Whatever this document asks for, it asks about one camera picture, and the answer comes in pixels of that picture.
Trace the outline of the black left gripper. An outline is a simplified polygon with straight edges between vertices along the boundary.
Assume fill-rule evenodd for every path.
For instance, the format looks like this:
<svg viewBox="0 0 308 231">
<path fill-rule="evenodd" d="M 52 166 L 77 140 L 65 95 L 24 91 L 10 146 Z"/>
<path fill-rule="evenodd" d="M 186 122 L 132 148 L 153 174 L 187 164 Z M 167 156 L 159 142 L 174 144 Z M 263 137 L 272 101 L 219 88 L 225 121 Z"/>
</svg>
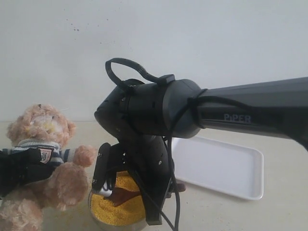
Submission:
<svg viewBox="0 0 308 231">
<path fill-rule="evenodd" d="M 26 166 L 47 164 L 52 150 L 28 148 L 26 150 L 2 149 L 0 151 L 0 195 L 6 196 L 17 187 L 48 179 L 53 166 Z"/>
</svg>

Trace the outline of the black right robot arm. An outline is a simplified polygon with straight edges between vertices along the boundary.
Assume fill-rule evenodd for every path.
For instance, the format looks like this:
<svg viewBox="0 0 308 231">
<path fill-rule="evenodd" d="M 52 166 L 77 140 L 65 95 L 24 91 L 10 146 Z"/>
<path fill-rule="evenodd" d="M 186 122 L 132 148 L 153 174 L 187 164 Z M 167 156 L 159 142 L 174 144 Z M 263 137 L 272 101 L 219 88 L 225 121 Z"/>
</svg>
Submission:
<svg viewBox="0 0 308 231">
<path fill-rule="evenodd" d="M 308 145 L 306 77 L 209 90 L 173 75 L 148 84 L 117 77 L 112 81 L 116 88 L 94 116 L 117 144 L 99 148 L 92 192 L 114 193 L 117 172 L 128 171 L 141 190 L 149 225 L 161 224 L 165 199 L 179 194 L 173 138 L 188 139 L 211 128 Z"/>
</svg>

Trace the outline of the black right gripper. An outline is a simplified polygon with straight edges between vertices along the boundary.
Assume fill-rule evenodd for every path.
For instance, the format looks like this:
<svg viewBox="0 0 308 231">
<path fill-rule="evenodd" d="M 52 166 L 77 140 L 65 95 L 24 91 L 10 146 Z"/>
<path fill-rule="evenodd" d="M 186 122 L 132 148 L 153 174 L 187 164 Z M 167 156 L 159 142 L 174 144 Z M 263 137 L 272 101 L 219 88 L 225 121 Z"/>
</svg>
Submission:
<svg viewBox="0 0 308 231">
<path fill-rule="evenodd" d="M 140 188 L 148 225 L 162 225 L 162 211 L 171 183 L 165 141 L 161 136 L 140 135 L 118 138 L 125 151 L 125 166 Z"/>
</svg>

